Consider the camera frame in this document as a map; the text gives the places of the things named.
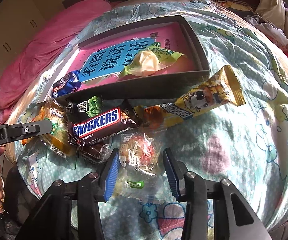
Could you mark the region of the clear green-label pastry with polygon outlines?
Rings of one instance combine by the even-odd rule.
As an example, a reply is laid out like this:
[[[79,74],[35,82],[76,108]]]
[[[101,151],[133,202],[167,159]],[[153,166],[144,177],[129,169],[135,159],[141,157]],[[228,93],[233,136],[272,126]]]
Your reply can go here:
[[[121,135],[115,194],[143,203],[165,201],[164,169],[160,157],[164,137],[164,131]]]

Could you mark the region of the brown Snickers bar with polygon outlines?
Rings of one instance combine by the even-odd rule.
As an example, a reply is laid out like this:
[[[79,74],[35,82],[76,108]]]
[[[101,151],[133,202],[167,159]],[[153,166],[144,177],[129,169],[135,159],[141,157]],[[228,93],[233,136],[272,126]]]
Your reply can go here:
[[[95,145],[122,132],[137,128],[142,120],[127,99],[123,102],[83,122],[72,122],[70,135],[79,147]]]

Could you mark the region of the clear small cake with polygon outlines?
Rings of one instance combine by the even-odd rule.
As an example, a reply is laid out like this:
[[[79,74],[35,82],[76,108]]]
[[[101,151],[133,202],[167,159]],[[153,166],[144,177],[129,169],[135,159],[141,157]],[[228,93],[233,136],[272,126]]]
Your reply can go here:
[[[64,108],[51,96],[47,96],[45,105],[40,109],[42,120],[49,120],[52,124],[50,133],[41,136],[51,151],[62,158],[76,155],[76,146],[68,142],[67,117]]]

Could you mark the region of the blue Oreo cookie packet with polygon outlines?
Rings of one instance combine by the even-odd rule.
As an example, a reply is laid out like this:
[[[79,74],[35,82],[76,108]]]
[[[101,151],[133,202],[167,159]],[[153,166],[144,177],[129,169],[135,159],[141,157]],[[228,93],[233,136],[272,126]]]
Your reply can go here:
[[[79,70],[68,72],[58,80],[52,87],[52,96],[57,98],[66,94],[76,92],[81,87],[79,80]]]

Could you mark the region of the green pastry packet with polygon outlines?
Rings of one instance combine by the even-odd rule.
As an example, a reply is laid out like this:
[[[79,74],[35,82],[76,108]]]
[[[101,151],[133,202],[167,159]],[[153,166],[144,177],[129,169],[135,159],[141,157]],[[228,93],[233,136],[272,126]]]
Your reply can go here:
[[[187,59],[183,53],[150,45],[138,52],[130,64],[124,66],[119,78],[127,75],[144,77],[173,66],[179,59]]]

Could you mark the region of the orange bread packet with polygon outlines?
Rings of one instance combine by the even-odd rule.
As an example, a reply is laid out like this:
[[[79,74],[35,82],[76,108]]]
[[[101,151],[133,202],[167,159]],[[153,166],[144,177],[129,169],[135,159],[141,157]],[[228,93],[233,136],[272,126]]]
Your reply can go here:
[[[50,120],[50,105],[44,105],[40,108],[39,113],[27,122],[42,122],[42,129],[39,138],[45,142],[50,143],[50,133],[52,131],[52,123]]]

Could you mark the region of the small brown wrapped candy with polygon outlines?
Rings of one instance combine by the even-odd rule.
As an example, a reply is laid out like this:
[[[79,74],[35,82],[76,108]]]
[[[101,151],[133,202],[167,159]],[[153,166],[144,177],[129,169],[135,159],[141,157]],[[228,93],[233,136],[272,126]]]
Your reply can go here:
[[[87,145],[79,150],[80,155],[88,162],[100,164],[106,161],[110,155],[110,145],[106,142],[99,142],[95,145]]]

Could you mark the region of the black green pea snack packet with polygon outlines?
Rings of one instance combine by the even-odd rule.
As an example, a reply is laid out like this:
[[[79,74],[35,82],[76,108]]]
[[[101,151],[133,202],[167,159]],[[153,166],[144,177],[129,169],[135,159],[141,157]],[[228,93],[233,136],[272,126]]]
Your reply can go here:
[[[97,95],[79,103],[69,102],[66,106],[66,115],[69,122],[82,122],[99,115],[102,111],[102,97]]]

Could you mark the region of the Hello Kitty patterned blanket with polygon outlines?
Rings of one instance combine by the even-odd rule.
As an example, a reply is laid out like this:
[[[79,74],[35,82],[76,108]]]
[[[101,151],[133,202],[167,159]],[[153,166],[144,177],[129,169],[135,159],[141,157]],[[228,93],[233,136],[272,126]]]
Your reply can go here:
[[[239,189],[268,230],[288,223],[288,59],[264,35],[244,20],[208,0],[142,3],[105,12],[89,22],[60,54],[64,59],[78,41],[128,23],[161,16],[184,16],[206,54],[210,74],[232,66],[246,101],[227,103],[170,127],[164,145],[188,169],[205,179],[227,177]],[[41,96],[49,72],[39,80],[36,95],[17,122],[27,122]],[[94,170],[84,160],[65,160],[42,142],[15,143],[15,158],[29,191],[41,197],[56,179],[81,179]],[[178,204],[162,177],[161,205],[115,195],[100,204],[106,239],[180,239],[186,204]]]

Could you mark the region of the yellow cow print snack bar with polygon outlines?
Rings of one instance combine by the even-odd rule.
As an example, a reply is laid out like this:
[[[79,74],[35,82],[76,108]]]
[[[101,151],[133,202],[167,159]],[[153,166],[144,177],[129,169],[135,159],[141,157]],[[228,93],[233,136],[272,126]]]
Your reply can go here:
[[[155,106],[136,106],[134,109],[150,129],[169,128],[195,118],[214,108],[231,103],[246,103],[241,85],[230,65],[223,66],[207,81],[193,87],[175,102]]]

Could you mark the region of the pink and blue book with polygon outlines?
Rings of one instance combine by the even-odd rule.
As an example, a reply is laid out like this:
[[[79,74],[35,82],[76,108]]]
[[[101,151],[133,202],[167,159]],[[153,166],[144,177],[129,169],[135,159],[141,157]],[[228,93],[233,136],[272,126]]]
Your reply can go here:
[[[87,89],[134,79],[127,75],[119,78],[124,66],[131,63],[135,55],[147,46],[154,45],[177,51],[187,56],[173,66],[152,75],[163,75],[195,71],[199,69],[196,51],[190,47],[188,25],[170,17],[152,18],[105,31],[81,42],[68,56],[61,76],[79,70],[80,89]]]

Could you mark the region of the dark cardboard box tray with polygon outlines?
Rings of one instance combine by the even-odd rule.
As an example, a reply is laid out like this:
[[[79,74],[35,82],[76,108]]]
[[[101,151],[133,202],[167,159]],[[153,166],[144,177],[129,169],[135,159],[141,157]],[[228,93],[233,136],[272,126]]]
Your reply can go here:
[[[72,71],[81,87],[59,96],[62,104],[92,94],[105,100],[171,99],[210,74],[200,41],[180,15],[125,24],[76,44],[56,66],[38,103]]]

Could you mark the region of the beige wardrobe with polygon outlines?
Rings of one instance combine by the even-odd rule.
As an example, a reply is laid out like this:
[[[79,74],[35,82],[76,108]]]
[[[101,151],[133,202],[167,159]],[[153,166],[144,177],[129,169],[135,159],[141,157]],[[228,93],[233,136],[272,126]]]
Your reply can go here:
[[[0,77],[45,20],[33,0],[3,0],[0,4]]]

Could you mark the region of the pink quilt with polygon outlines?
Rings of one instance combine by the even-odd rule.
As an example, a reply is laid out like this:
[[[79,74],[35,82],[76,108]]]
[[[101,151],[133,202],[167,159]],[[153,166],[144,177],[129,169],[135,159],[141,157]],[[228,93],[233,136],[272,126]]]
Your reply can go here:
[[[0,125],[37,76],[95,18],[111,10],[107,0],[83,0],[59,12],[24,47],[0,78]]]

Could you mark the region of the white plastic bag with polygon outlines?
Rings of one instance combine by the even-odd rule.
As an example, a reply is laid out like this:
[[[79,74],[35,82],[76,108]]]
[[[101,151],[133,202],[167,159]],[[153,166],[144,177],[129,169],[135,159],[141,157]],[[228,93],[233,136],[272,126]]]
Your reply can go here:
[[[277,44],[281,46],[288,46],[288,38],[285,36],[284,32],[277,28],[273,23],[263,19],[262,16],[247,15],[245,21],[256,27],[256,29],[261,31],[272,42],[277,42]]]

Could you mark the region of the white curtain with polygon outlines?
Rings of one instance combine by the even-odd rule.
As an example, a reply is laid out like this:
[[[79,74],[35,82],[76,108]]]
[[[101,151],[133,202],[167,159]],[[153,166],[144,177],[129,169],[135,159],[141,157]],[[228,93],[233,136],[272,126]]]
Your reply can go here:
[[[283,0],[260,0],[255,12],[275,25],[285,22]]]

